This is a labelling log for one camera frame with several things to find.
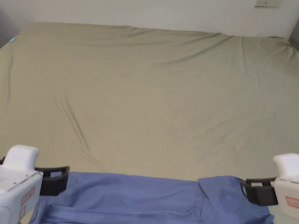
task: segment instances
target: blue cloth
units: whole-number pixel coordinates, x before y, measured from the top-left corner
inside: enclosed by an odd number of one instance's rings
[[[198,181],[70,173],[57,197],[40,197],[30,224],[272,224],[247,201],[236,177]]]

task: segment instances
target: white wall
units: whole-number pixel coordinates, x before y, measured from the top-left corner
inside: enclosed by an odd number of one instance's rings
[[[117,24],[288,38],[299,0],[254,8],[256,0],[0,0],[2,39],[33,22]]]

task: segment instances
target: black clamp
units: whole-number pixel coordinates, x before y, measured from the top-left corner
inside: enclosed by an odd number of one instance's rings
[[[274,187],[271,182],[276,178],[268,179],[247,179],[241,181],[241,190],[249,202],[259,206],[278,205]],[[262,186],[252,186],[253,183],[262,184]]]
[[[5,157],[0,159],[0,165],[3,164]],[[40,190],[41,196],[57,196],[66,190],[68,183],[68,176],[70,173],[70,167],[58,167],[58,168],[35,168],[36,171],[43,172],[42,187]],[[51,176],[52,173],[60,173],[60,175]]]

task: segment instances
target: mattress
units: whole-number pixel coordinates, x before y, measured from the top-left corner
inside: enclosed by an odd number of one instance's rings
[[[245,179],[299,153],[299,54],[282,38],[39,23],[0,50],[0,74],[1,154],[36,146],[40,167]]]

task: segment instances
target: electrical socket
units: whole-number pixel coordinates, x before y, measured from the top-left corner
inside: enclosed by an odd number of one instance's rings
[[[256,7],[279,7],[282,0],[257,0]]]

